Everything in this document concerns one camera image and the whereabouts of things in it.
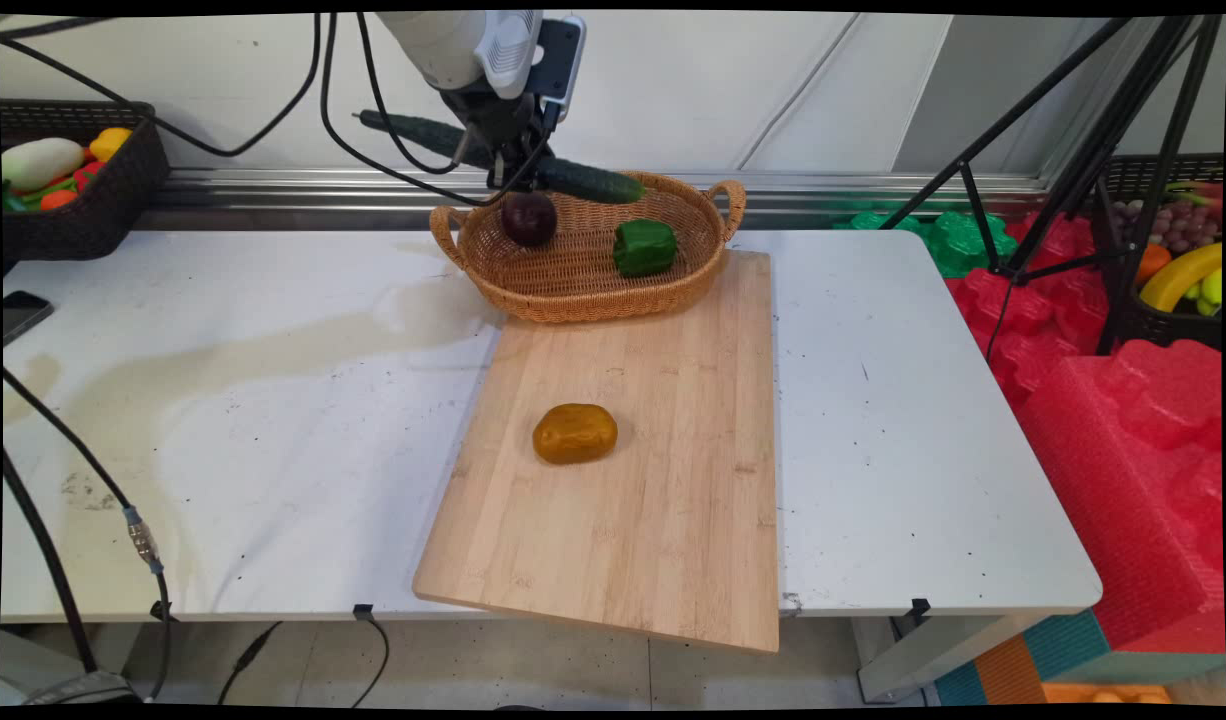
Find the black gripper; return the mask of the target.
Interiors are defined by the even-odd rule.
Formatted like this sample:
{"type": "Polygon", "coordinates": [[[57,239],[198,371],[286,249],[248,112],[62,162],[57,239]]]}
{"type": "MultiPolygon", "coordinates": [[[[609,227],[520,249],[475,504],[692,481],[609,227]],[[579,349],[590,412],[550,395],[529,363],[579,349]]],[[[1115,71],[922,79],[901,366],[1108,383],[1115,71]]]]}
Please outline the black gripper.
{"type": "Polygon", "coordinates": [[[489,86],[467,86],[440,96],[463,126],[452,132],[440,155],[467,161],[472,148],[489,152],[485,186],[490,193],[535,186],[541,161],[554,156],[550,135],[562,121],[559,102],[530,92],[503,99],[489,86]]]}

